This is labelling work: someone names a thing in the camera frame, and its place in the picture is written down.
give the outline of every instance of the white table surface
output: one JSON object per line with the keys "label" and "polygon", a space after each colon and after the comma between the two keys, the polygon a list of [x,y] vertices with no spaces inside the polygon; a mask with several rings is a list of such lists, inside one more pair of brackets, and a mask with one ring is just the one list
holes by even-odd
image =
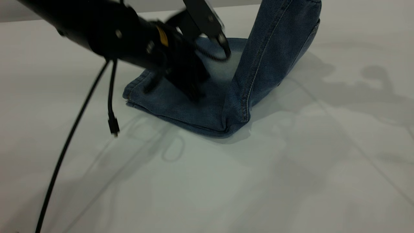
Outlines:
{"label": "white table surface", "polygon": [[[412,0],[330,0],[309,52],[228,139],[125,106],[142,69],[106,72],[60,171],[42,232],[414,232]],[[258,6],[217,12],[246,38]],[[165,19],[172,12],[140,14]],[[0,232],[32,233],[103,59],[45,21],[0,24]]]}

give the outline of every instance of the folded jeans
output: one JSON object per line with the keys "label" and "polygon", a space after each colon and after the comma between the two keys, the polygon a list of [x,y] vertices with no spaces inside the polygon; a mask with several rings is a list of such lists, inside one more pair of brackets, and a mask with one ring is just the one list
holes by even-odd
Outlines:
{"label": "folded jeans", "polygon": [[[202,84],[206,97],[194,104],[163,79],[149,94],[154,76],[145,70],[124,90],[127,105],[189,131],[225,138],[250,120],[252,106],[286,77],[312,43],[319,26],[320,0],[263,0],[248,39],[229,38],[232,51],[224,63],[203,61],[211,78]],[[206,38],[197,43],[220,56]]]}

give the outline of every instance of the yellow label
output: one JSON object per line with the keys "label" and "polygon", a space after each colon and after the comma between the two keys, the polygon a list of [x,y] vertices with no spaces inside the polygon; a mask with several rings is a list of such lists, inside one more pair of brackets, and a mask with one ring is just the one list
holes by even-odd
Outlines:
{"label": "yellow label", "polygon": [[165,47],[168,47],[168,38],[164,30],[162,30],[159,26],[157,26],[157,29],[159,32],[159,40],[161,41],[161,44],[163,44]]}

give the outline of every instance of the jeans leg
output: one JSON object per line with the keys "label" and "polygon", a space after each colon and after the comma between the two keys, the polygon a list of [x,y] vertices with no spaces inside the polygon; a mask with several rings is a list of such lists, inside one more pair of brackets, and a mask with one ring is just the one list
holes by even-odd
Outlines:
{"label": "jeans leg", "polygon": [[320,0],[263,0],[227,93],[222,121],[247,123],[251,107],[286,77],[311,44]]}

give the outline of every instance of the cable plug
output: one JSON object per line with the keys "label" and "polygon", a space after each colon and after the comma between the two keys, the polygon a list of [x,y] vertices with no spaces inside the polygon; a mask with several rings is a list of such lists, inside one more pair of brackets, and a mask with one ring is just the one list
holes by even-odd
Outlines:
{"label": "cable plug", "polygon": [[111,130],[111,134],[114,135],[114,137],[118,137],[118,133],[119,133],[119,125],[118,125],[118,120],[115,118],[115,115],[113,114],[113,112],[108,113],[109,116],[109,129]]}

